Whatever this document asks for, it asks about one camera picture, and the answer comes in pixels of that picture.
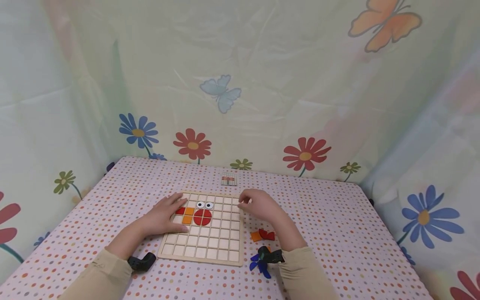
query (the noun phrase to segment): white tablecloth with colorful dots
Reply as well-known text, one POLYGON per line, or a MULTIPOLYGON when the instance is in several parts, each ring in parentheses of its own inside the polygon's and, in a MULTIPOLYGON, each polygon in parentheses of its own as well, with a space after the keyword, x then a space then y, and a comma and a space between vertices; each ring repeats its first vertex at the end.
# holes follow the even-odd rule
MULTIPOLYGON (((342 299, 431 299, 360 187, 235 170, 238 186, 222 186, 225 168, 124 157, 0 287, 0 299, 56 299, 127 224, 177 191, 239 195, 267 191, 296 222, 342 299)), ((272 279, 249 270, 262 245, 250 232, 272 228, 244 217, 242 267, 158 259, 134 275, 125 299, 288 299, 278 269, 272 279)), ((142 243, 135 256, 156 253, 161 237, 142 243)))

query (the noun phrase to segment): beige sleeve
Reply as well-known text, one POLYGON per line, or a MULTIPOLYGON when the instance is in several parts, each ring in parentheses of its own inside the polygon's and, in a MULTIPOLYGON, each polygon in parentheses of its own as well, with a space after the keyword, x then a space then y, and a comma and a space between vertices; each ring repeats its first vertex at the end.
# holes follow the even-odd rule
POLYGON ((60 300, 120 300, 131 276, 128 262, 104 249, 65 290, 60 300))
POLYGON ((278 265, 292 300, 338 299, 335 288, 309 247, 282 253, 285 262, 278 265))

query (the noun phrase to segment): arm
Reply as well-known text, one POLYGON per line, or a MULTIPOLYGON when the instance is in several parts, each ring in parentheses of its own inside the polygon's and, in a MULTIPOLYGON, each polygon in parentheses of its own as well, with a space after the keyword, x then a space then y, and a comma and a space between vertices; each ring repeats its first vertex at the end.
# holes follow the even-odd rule
POLYGON ((265 191, 244 190, 238 207, 272 224, 282 248, 280 263, 285 288, 292 300, 336 300, 338 295, 297 226, 265 191))
POLYGON ((132 275, 127 259, 140 243, 150 235, 187 231, 184 225, 170 222, 170 216, 187 201, 177 201, 181 196, 175 193, 163 198, 147 214, 125 227, 65 290, 60 300, 122 299, 132 275))

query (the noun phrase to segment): red circle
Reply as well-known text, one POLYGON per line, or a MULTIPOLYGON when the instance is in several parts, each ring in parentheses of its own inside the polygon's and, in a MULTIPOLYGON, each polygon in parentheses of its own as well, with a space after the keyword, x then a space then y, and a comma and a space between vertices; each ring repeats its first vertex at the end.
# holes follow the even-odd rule
POLYGON ((212 220, 212 213, 206 209, 197 210, 193 216, 193 221, 198 226, 206 226, 212 220))

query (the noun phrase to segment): yellow flower center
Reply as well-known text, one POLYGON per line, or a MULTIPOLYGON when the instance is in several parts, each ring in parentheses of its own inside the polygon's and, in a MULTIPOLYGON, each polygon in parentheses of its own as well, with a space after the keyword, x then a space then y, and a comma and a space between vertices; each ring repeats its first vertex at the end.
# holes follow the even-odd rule
POLYGON ((420 225, 425 226, 425 225, 428 224, 428 222, 430 222, 430 214, 428 213, 428 211, 426 209, 422 210, 419 213, 419 216, 418 216, 417 220, 418 220, 420 225))
POLYGON ((312 157, 312 155, 308 152, 303 152, 303 153, 300 153, 300 160, 303 160, 303 161, 307 161, 307 160, 310 160, 310 158, 312 157))
POLYGON ((132 130, 132 134, 133 136, 136 136, 136 137, 143 137, 145 136, 145 132, 141 129, 134 129, 132 130))
POLYGON ((188 143, 187 147, 192 150, 197 150, 198 149, 198 144, 194 142, 188 143))

